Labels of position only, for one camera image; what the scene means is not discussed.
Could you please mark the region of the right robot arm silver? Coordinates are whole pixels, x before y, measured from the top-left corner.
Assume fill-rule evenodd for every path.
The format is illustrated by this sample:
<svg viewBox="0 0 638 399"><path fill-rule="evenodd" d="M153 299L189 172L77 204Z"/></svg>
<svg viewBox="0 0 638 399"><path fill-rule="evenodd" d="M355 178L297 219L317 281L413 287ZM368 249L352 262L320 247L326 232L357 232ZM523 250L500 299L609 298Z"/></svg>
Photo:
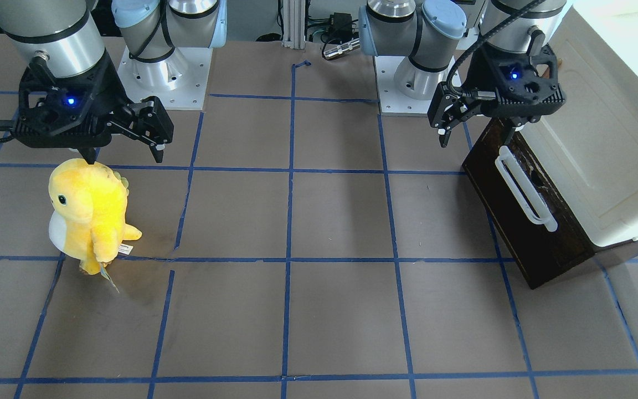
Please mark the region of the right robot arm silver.
<svg viewBox="0 0 638 399"><path fill-rule="evenodd" d="M27 61L18 114L0 122L34 149L71 149L88 163L124 135L162 162L174 124L167 106L202 85L183 49L227 40L226 1L113 1L127 55L114 66L86 1L0 1L0 27Z"/></svg>

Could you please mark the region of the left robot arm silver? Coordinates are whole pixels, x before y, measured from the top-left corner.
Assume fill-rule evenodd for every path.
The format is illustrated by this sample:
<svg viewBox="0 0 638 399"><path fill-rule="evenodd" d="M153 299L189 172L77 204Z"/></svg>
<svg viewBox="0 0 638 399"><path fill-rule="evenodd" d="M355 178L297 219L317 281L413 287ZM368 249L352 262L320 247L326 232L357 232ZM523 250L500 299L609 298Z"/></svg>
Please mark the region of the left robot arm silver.
<svg viewBox="0 0 638 399"><path fill-rule="evenodd" d="M506 120L509 143L524 124L565 104L549 40L568 10L567 1L367 1L360 45L436 77L425 98L442 147L454 126L476 115Z"/></svg>

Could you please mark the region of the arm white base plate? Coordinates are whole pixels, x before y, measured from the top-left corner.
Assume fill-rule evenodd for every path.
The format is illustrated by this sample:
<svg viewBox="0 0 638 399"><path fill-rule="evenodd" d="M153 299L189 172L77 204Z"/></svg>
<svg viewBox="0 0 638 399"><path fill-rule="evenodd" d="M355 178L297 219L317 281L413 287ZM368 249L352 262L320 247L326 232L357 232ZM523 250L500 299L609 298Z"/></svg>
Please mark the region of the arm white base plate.
<svg viewBox="0 0 638 399"><path fill-rule="evenodd" d="M446 78L453 64L454 57L445 70L428 73L416 68L406 57L374 57L380 113L383 116L426 116L436 84Z"/></svg>
<svg viewBox="0 0 638 399"><path fill-rule="evenodd" d="M176 48L159 63L142 63L122 54L117 74L134 102L156 96L167 110L202 110L213 49Z"/></svg>

